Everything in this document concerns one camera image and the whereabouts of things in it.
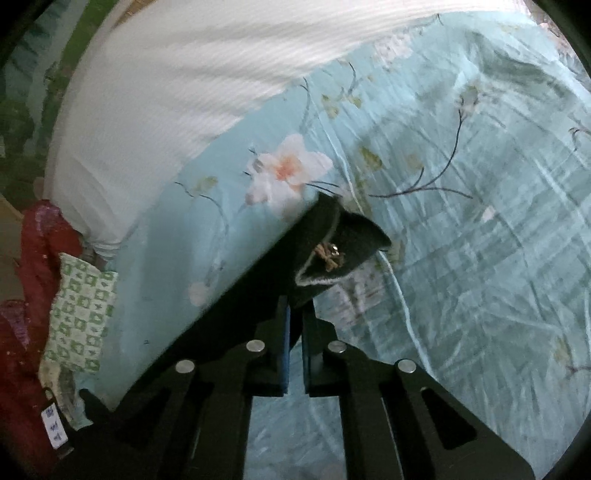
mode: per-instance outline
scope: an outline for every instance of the bed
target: bed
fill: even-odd
[[[591,96],[569,45],[513,2],[421,4],[404,17],[376,2],[338,48],[301,20],[302,59],[281,62],[301,48],[284,33],[295,40],[275,63],[235,46],[252,70],[233,69],[233,57],[216,69],[181,55],[205,41],[178,23],[194,3],[177,5],[187,9],[158,0],[127,20],[128,4],[105,7],[55,111],[45,194],[120,279],[101,369],[77,374],[77,387],[116,406],[315,192],[329,191],[392,248],[317,297],[319,317],[371,358],[417,361],[543,478],[591,401]],[[350,22],[324,14],[325,27]],[[158,24],[181,25],[166,37],[174,49],[139,34]],[[162,97],[146,106],[157,87]],[[212,100],[228,90],[221,107]],[[123,125],[129,133],[115,135]],[[114,178],[122,158],[131,163]],[[286,398],[254,403],[245,478],[344,478],[337,400],[304,395],[297,348],[290,368]]]

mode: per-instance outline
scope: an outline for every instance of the metal screw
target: metal screw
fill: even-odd
[[[195,369],[195,364],[191,360],[181,360],[174,369],[180,374],[189,374]]]
[[[265,342],[262,340],[251,340],[246,344],[249,352],[262,352],[265,349]]]
[[[406,374],[411,374],[417,369],[417,364],[412,360],[405,358],[404,360],[400,360],[398,362],[398,369]]]
[[[329,350],[333,353],[343,353],[347,350],[347,344],[340,340],[333,340],[329,343]]]

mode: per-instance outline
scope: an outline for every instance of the flower print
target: flower print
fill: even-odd
[[[300,134],[289,135],[274,153],[260,154],[247,165],[252,183],[246,203],[266,202],[275,215],[292,219],[303,206],[304,186],[332,168],[329,157],[306,150]]]
[[[482,221],[482,223],[486,223],[489,220],[492,220],[496,215],[496,210],[492,205],[489,205],[488,207],[486,207],[486,209],[484,210],[484,212],[482,213],[482,217],[480,217],[480,220]]]
[[[187,289],[189,301],[196,307],[205,305],[209,299],[209,288],[204,282],[191,283]]]
[[[412,36],[408,31],[395,32],[374,42],[375,58],[389,67],[395,59],[407,59],[413,54]]]

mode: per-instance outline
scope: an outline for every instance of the tag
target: tag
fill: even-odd
[[[68,437],[61,423],[60,416],[57,414],[56,404],[52,403],[43,410],[41,412],[41,419],[43,420],[43,425],[45,425],[51,446],[54,450],[57,450],[68,441]]]

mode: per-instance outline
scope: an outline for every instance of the leaf print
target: leaf print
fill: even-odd
[[[347,96],[347,100],[352,103],[353,105],[355,105],[357,108],[361,108],[361,104],[363,103],[361,101],[361,98],[353,96],[353,95],[348,95]]]
[[[322,96],[322,107],[324,107],[326,115],[328,115],[331,120],[334,120],[340,111],[339,107],[336,106],[336,103],[333,102],[328,95]]]
[[[563,365],[573,364],[573,355],[570,351],[568,342],[564,337],[556,340],[556,350],[554,351],[554,360]]]
[[[205,195],[209,190],[217,185],[217,177],[205,177],[197,182],[193,192],[199,195]]]
[[[416,170],[416,171],[420,171],[425,167],[425,165],[423,165],[423,162],[421,162],[418,159],[417,155],[414,153],[412,153],[408,157],[406,157],[406,162],[411,169]]]
[[[378,171],[384,167],[382,159],[378,157],[374,152],[366,147],[361,147],[359,149],[359,153],[363,156],[363,160],[365,160],[365,164],[371,171]]]

